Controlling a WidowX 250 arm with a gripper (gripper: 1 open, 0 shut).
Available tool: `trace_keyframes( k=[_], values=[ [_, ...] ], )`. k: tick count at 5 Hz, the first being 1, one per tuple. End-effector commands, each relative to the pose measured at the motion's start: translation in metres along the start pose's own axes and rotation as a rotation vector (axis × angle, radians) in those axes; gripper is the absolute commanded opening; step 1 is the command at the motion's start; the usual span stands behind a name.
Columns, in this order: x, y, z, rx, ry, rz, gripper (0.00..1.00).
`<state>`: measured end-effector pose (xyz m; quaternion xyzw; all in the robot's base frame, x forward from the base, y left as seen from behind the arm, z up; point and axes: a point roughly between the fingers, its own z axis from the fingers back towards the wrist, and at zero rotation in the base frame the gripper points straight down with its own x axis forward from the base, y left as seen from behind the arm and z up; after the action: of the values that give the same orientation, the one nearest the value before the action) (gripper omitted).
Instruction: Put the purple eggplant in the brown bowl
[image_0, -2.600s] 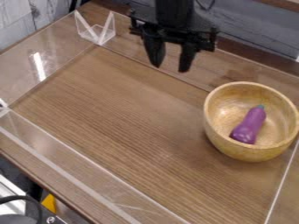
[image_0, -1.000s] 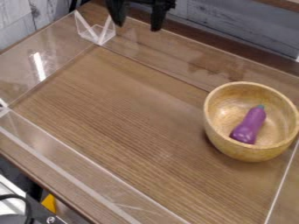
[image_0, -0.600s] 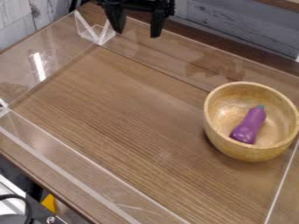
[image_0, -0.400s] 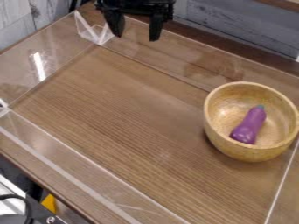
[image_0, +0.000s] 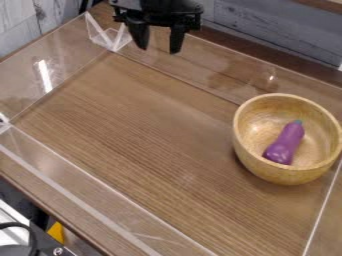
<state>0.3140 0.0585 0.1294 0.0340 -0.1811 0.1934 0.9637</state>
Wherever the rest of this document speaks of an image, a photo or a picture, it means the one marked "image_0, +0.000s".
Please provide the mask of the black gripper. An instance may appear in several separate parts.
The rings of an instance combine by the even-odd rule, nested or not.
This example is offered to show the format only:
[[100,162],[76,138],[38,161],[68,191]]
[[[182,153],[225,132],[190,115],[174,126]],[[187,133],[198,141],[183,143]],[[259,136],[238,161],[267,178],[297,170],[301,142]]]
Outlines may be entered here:
[[182,50],[187,30],[198,30],[205,8],[195,0],[108,0],[114,19],[127,27],[136,46],[146,50],[150,26],[171,28],[170,53]]

